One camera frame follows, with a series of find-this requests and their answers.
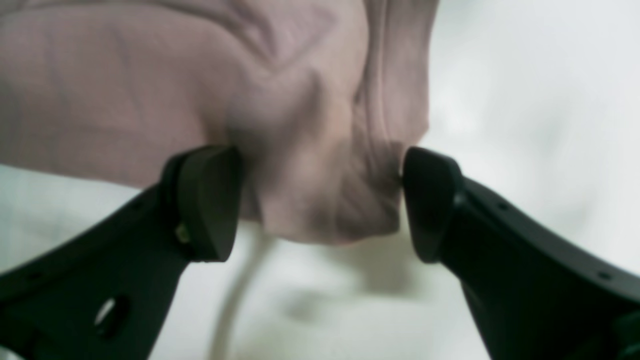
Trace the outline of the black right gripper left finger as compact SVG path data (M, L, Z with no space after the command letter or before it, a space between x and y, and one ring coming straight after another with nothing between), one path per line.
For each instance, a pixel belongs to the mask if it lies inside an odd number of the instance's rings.
M1 348L24 360L146 360L185 268L229 259L242 177L232 146L180 153L114 214L2 275Z

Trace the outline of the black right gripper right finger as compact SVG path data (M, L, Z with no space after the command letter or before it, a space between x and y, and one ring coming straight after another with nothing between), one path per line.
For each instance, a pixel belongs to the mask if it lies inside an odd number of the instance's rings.
M637 360L640 281L562 239L451 157L414 146L402 186L414 251L461 284L492 360Z

